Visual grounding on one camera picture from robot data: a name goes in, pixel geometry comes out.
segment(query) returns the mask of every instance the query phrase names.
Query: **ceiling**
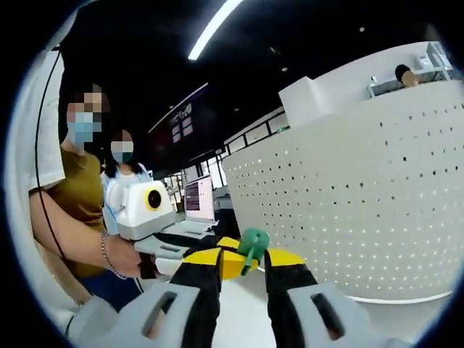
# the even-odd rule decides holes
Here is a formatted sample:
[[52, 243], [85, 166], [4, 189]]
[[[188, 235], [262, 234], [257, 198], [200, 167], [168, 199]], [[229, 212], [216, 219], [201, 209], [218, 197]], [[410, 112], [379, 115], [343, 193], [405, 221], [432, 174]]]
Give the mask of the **ceiling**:
[[[278, 92], [302, 76], [316, 78], [368, 54], [420, 41], [425, 30], [395, 4], [399, 0], [244, 0], [200, 58], [188, 61], [223, 2], [98, 0], [80, 10], [62, 43], [63, 84], [70, 90], [79, 80], [100, 84], [112, 127], [128, 129], [139, 144], [138, 157], [155, 170], [181, 169], [219, 148], [279, 107]], [[148, 130], [206, 82], [215, 121], [202, 123], [208, 129], [185, 146], [167, 144], [164, 154], [156, 152], [153, 144], [170, 136]]]

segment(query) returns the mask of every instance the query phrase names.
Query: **monitor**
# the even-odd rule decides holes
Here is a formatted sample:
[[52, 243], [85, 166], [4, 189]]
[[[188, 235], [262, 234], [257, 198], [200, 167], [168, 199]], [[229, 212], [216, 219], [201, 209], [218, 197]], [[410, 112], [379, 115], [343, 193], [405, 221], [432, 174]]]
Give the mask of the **monitor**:
[[214, 222], [215, 210], [212, 198], [212, 182], [209, 175], [187, 183], [184, 199], [187, 220]]

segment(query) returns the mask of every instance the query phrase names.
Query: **silver bracelet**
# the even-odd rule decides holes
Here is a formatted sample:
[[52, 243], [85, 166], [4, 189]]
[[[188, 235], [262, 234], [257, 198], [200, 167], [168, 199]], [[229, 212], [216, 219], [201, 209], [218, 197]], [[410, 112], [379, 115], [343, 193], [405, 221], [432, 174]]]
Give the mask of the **silver bracelet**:
[[107, 245], [105, 243], [108, 236], [109, 234], [106, 232], [103, 232], [101, 234], [101, 253], [103, 254], [104, 260], [107, 262], [109, 266], [109, 270], [111, 270], [119, 279], [125, 280], [128, 277], [125, 277], [121, 273], [117, 272], [116, 269], [113, 267], [112, 263], [109, 261], [108, 254], [107, 254]]

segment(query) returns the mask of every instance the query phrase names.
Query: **person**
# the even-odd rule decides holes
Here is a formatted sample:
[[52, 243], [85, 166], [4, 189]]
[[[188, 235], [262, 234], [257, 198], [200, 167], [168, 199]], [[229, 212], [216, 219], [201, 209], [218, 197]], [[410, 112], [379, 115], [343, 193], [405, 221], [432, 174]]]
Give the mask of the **person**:
[[[104, 196], [109, 182], [113, 180], [122, 187], [152, 181], [144, 165], [135, 161], [132, 137], [126, 130], [116, 132], [111, 142], [111, 154], [108, 157], [105, 160], [104, 172], [101, 174]], [[108, 233], [117, 234], [116, 214], [117, 211], [111, 208], [109, 202], [105, 202], [103, 216]]]
[[140, 257], [132, 243], [117, 236], [102, 243], [100, 232], [67, 214], [44, 191], [65, 179], [58, 140], [64, 65], [52, 49], [69, 33], [75, 16], [71, 14], [45, 43], [24, 78], [9, 124], [3, 182], [17, 260], [32, 294], [62, 334], [90, 297], [63, 260], [140, 276]]
[[[93, 85], [92, 89], [92, 94], [79, 93], [68, 104], [68, 132], [61, 144], [65, 179], [47, 193], [71, 217], [95, 231], [106, 233], [100, 161], [85, 147], [101, 133], [102, 111], [107, 103], [100, 87]], [[135, 283], [117, 271], [82, 262], [71, 262], [70, 267], [89, 292], [107, 300], [117, 311], [140, 294]]]
[[404, 64], [400, 64], [394, 70], [394, 74], [404, 87], [414, 87], [419, 84], [417, 76], [411, 71], [411, 69]]

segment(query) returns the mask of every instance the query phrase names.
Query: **perforated white panel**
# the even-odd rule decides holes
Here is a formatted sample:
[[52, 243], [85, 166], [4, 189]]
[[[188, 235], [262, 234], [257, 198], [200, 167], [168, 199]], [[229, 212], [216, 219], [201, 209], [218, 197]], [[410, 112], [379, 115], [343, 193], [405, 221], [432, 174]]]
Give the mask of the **perforated white panel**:
[[239, 227], [363, 299], [451, 291], [464, 255], [458, 82], [385, 94], [224, 160]]

